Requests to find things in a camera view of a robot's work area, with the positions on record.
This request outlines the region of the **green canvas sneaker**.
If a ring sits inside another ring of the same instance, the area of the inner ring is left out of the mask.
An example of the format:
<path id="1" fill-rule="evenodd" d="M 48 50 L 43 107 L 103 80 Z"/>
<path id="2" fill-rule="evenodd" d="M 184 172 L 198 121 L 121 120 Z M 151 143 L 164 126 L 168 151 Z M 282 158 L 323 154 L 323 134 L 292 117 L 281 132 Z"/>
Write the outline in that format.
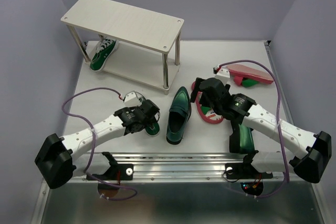
<path id="1" fill-rule="evenodd" d="M 147 126 L 145 128 L 145 131 L 146 131 L 147 135 L 149 135 L 151 137 L 155 137 L 160 132 L 160 126 L 159 126 L 158 122 L 155 122 L 155 123 Z"/>
<path id="2" fill-rule="evenodd" d="M 90 69 L 94 72 L 103 70 L 108 58 L 117 50 L 119 41 L 104 37 L 96 46 L 94 57 L 90 62 Z"/>

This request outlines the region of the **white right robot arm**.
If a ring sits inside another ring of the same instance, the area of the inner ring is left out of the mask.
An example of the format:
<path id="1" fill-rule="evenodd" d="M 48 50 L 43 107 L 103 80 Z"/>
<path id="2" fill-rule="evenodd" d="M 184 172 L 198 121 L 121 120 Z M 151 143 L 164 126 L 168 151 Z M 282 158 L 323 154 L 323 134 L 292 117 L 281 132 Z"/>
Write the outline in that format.
<path id="1" fill-rule="evenodd" d="M 266 111 L 255 100 L 241 94 L 230 94 L 230 86 L 216 78 L 196 78 L 190 98 L 214 110 L 233 124 L 244 125 L 278 142 L 282 150 L 293 153 L 293 159 L 280 159 L 285 174 L 295 173 L 301 179 L 317 184 L 332 156 L 331 135 L 321 131 L 312 133 L 279 119 Z"/>

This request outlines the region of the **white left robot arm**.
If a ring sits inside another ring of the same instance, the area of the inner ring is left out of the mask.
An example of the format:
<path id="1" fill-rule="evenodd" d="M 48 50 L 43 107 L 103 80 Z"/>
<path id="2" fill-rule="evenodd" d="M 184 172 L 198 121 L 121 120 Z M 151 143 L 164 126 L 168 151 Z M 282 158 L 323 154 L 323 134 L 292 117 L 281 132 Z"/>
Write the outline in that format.
<path id="1" fill-rule="evenodd" d="M 52 134 L 44 140 L 35 164 L 51 189 L 80 176 L 86 176 L 88 180 L 131 180 L 131 164 L 118 164 L 110 152 L 94 154 L 93 157 L 86 153 L 109 140 L 152 126 L 157 122 L 159 111 L 151 100 L 144 100 L 139 106 L 115 111 L 93 127 L 62 137 Z"/>

